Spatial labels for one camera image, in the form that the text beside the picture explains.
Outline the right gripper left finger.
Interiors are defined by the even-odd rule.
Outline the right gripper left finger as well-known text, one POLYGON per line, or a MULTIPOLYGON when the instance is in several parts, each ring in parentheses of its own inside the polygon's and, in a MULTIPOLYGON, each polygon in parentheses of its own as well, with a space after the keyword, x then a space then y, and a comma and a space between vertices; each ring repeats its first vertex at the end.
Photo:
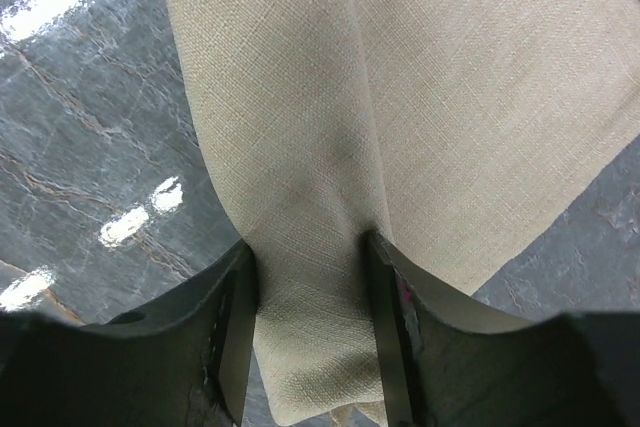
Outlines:
POLYGON ((80 425, 240 425, 256 308, 254 257, 239 242, 158 298, 88 327, 80 425))

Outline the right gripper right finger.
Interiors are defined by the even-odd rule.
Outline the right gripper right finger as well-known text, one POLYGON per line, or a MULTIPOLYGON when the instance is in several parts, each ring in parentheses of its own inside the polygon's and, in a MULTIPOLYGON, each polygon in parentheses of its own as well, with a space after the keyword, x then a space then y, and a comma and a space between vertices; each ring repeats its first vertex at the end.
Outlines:
POLYGON ((487 306, 367 234, 367 291, 391 426, 529 426, 559 400, 552 334, 487 306))

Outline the beige cloth napkin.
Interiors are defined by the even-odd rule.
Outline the beige cloth napkin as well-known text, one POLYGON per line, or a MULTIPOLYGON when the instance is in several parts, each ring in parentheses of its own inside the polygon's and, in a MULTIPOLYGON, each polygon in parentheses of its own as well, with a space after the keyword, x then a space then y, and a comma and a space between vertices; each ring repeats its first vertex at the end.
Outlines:
POLYGON ((274 420, 385 415, 361 235, 474 292, 639 133, 639 0, 166 0, 274 420))

